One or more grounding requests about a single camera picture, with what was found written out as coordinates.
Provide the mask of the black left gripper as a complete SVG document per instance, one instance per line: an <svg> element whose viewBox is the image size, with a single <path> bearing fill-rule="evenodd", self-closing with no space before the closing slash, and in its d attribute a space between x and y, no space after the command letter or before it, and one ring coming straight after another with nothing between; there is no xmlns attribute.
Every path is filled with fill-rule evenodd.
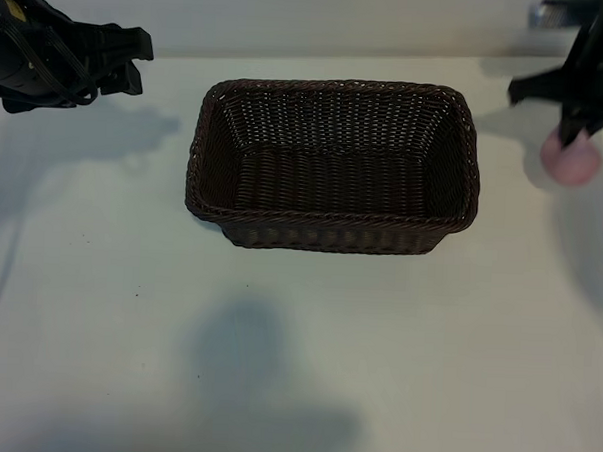
<svg viewBox="0 0 603 452"><path fill-rule="evenodd" d="M44 0L0 0L4 109L21 113L93 103L99 95L99 50L111 59L154 59L151 35L142 28L76 22ZM142 85L129 61L102 78L101 94L138 96Z"/></svg>

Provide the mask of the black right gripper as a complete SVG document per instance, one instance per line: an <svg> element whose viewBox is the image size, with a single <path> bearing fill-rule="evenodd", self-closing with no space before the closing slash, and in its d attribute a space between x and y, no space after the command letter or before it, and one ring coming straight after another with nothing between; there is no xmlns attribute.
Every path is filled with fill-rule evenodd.
<svg viewBox="0 0 603 452"><path fill-rule="evenodd" d="M512 105L529 99L561 106L559 137L570 146L582 131L591 138L603 129L603 19L582 27L563 65L511 81Z"/></svg>

